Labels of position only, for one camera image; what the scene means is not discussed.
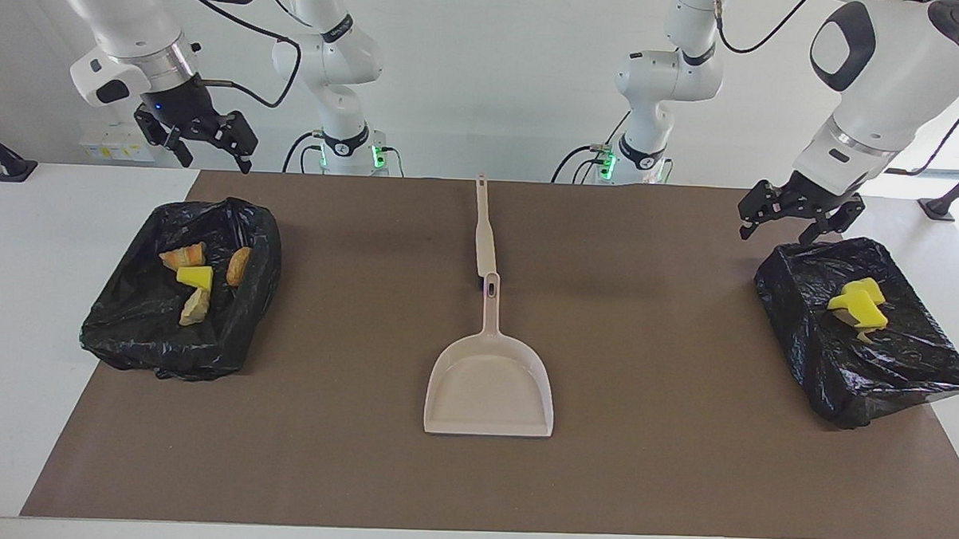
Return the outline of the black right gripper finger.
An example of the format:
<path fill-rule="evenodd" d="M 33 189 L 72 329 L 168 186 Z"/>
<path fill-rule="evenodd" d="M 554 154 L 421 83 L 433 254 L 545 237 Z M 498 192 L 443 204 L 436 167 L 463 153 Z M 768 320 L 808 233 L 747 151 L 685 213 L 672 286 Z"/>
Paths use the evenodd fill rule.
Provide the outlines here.
<path fill-rule="evenodd" d="M 183 168 L 191 167 L 193 156 L 189 147 L 183 143 L 178 128 L 174 126 L 171 130 L 167 130 L 158 118 L 153 116 L 146 104 L 139 104 L 135 109 L 134 120 L 150 146 L 169 151 Z"/>
<path fill-rule="evenodd" d="M 257 134 L 252 131 L 243 112 L 230 111 L 229 114 L 216 114 L 216 128 L 213 134 L 213 145 L 219 151 L 224 151 L 235 160 L 238 170 L 243 175 L 251 172 L 253 164 L 251 156 L 257 151 Z"/>

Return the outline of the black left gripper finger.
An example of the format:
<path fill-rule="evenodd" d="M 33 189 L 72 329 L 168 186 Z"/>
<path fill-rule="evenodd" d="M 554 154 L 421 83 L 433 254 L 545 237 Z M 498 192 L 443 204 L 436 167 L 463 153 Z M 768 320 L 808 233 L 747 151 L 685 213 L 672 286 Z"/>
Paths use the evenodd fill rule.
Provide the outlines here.
<path fill-rule="evenodd" d="M 852 195 L 846 202 L 831 211 L 813 207 L 808 212 L 813 223 L 799 234 L 798 243 L 815 244 L 816 239 L 825 234 L 842 234 L 860 217 L 864 208 L 865 203 L 860 195 Z"/>
<path fill-rule="evenodd" d="M 746 242 L 759 225 L 781 217 L 777 189 L 767 179 L 757 181 L 738 203 L 737 212 L 741 218 L 739 235 Z"/>

